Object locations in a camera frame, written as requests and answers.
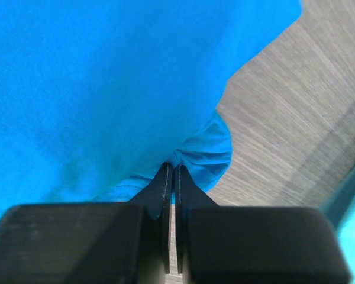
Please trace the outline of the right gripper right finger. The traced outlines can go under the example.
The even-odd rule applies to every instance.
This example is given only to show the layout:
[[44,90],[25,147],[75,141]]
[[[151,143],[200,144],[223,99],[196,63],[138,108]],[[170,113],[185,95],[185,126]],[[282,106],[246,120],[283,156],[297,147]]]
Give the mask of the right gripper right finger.
[[174,172],[177,268],[184,283],[350,283],[315,208],[221,206],[185,166]]

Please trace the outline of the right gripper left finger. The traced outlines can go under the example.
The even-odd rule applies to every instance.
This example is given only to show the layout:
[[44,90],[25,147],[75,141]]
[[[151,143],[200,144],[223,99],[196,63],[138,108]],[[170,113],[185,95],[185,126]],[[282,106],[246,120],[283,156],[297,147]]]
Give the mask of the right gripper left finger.
[[172,168],[127,202],[17,205],[0,219],[0,283],[164,283]]

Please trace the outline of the blue t shirt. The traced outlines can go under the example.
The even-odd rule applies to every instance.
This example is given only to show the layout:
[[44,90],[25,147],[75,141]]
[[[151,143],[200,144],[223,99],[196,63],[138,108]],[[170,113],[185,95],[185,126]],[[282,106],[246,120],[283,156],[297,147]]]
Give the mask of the blue t shirt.
[[0,1],[0,217],[126,201],[161,164],[211,189],[231,163],[216,107],[300,1]]

